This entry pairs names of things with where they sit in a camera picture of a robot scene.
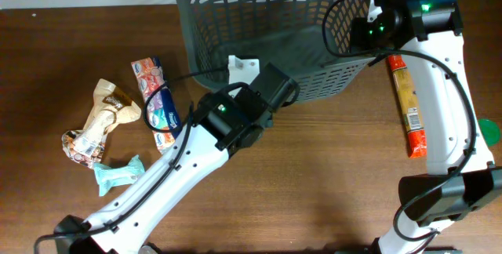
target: blue wrapper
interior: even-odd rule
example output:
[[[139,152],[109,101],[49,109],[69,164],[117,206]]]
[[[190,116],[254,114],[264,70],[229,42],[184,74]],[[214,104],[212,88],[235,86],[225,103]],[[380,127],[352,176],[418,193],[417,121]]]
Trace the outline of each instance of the blue wrapper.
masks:
[[[175,129],[181,125],[180,116],[174,107],[173,96],[169,89],[163,89],[160,92],[162,97],[162,104],[164,105],[164,114],[166,115],[167,125],[169,129]],[[181,132],[173,133],[173,137],[176,139]]]
[[[100,163],[94,164],[94,176],[100,186],[100,196],[104,196],[112,187],[135,183],[143,174],[143,163],[138,155],[134,156],[126,167],[118,169]]]

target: light blue candy wrapper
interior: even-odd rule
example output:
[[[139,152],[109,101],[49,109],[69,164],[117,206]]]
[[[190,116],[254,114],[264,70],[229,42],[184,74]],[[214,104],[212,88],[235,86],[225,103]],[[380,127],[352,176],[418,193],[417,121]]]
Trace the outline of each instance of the light blue candy wrapper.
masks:
[[[94,164],[94,175],[100,186],[100,196],[104,196],[112,187],[135,183],[143,174],[143,163],[138,155],[134,156],[126,167],[118,169],[100,163]]]

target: brown wooden surface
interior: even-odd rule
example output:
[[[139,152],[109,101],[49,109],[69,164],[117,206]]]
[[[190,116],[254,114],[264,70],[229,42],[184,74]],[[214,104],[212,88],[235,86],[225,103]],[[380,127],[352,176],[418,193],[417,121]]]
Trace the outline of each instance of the brown wooden surface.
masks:
[[[502,0],[460,7],[477,115],[502,127]],[[0,252],[25,253],[67,214],[86,218],[125,190],[99,198],[93,171],[61,150],[61,135],[83,126],[97,81],[142,103],[129,62],[159,55],[174,77],[187,73],[187,58],[174,5],[0,14]],[[205,92],[193,80],[176,85],[180,113]],[[425,172],[425,159],[408,159],[406,145],[387,68],[367,68],[338,96],[280,111],[259,143],[196,186],[149,241],[198,251],[369,244],[391,227],[399,179]],[[492,152],[502,164],[502,145]],[[135,154],[147,167],[160,156],[141,121],[109,136],[104,164]],[[500,253],[501,236],[499,199],[434,245]],[[43,249],[53,252],[52,243]]]

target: candy bar wrapper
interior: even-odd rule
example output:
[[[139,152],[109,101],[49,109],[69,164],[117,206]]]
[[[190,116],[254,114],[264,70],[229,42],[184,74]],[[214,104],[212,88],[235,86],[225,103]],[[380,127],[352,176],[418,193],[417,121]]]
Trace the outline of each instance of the candy bar wrapper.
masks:
[[[132,62],[131,66],[145,101],[159,86],[166,82],[158,57]],[[180,116],[174,107],[169,88],[162,89],[151,99],[146,114],[151,125],[157,129],[175,129],[181,125]],[[174,134],[154,132],[155,144],[160,153],[164,154],[173,145],[179,134],[179,132]]]
[[[94,106],[83,130],[67,131],[62,136],[63,151],[78,164],[93,169],[101,162],[107,134],[118,124],[136,121],[141,109],[122,90],[100,79],[94,89]]]
[[[104,196],[112,187],[135,183],[143,174],[143,163],[137,155],[126,167],[118,169],[112,169],[100,163],[94,165],[94,176],[100,186],[100,196]]]
[[[395,88],[398,92],[399,103],[405,120],[406,133],[411,148],[409,157],[425,156],[427,155],[427,140],[413,80],[401,56],[389,56],[387,60],[392,70]]]

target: green object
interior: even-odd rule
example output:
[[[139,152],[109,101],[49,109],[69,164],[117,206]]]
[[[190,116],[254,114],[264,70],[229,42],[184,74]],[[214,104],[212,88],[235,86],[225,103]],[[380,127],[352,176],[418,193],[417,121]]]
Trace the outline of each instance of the green object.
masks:
[[[497,144],[500,140],[500,129],[495,122],[488,119],[478,120],[479,128],[489,147]]]
[[[422,4],[422,11],[429,12],[430,9],[431,9],[430,4]]]

